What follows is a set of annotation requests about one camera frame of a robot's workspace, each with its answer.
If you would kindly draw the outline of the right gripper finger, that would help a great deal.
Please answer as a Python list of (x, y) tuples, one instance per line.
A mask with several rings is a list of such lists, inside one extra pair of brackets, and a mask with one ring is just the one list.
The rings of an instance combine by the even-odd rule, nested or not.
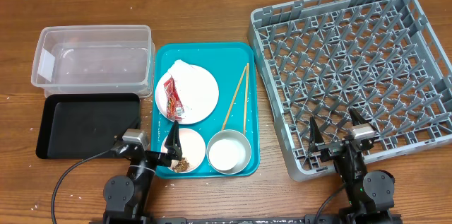
[(368, 121), (355, 108), (350, 108), (349, 114), (353, 126), (368, 124)]
[(309, 129), (310, 129), (310, 135), (309, 135), (309, 145), (310, 146), (316, 146), (318, 144), (324, 143), (324, 139), (321, 135), (321, 132), (319, 130), (319, 127), (316, 123), (314, 116), (310, 117)]

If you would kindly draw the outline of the small pink bowl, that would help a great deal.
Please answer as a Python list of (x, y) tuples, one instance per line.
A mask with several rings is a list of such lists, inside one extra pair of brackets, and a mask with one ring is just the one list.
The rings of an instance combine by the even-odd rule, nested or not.
[[(186, 172), (180, 172), (180, 174), (189, 173), (198, 168), (203, 162), (206, 156), (206, 144), (203, 137), (193, 129), (181, 128), (179, 130), (179, 137), (182, 147), (182, 157), (186, 158), (190, 164), (189, 169)], [(172, 165), (168, 169), (173, 171), (172, 168), (177, 162), (178, 160), (173, 160)]]

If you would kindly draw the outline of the white paper cup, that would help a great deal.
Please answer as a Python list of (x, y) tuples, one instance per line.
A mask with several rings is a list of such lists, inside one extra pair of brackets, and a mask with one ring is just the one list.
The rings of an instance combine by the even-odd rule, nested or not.
[(234, 174), (242, 170), (246, 151), (243, 145), (232, 139), (215, 142), (208, 151), (212, 167), (223, 174)]

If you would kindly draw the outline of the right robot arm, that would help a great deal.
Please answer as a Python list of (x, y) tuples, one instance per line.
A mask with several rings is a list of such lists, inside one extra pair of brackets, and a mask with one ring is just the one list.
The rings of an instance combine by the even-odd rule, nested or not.
[[(373, 148), (379, 132), (368, 119), (352, 108), (350, 133), (339, 141), (326, 143), (314, 117), (309, 122), (309, 153), (320, 153), (322, 162), (333, 161), (342, 185), (319, 207), (314, 223), (398, 224), (399, 215), (393, 215), (395, 178), (385, 170), (368, 171), (363, 152)], [(327, 204), (341, 191), (346, 191), (349, 206), (334, 216), (324, 216)]]

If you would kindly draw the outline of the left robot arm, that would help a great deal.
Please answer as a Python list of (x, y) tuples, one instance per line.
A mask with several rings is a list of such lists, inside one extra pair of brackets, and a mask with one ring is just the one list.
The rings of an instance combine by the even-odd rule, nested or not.
[(112, 151), (128, 159), (130, 165), (125, 175), (108, 180), (103, 190), (106, 201), (103, 223), (154, 223), (145, 212), (150, 186), (158, 166), (169, 167), (174, 160), (182, 159), (179, 140), (179, 123), (174, 122), (165, 141), (165, 153), (149, 151), (147, 133), (140, 129), (127, 129), (114, 144)]

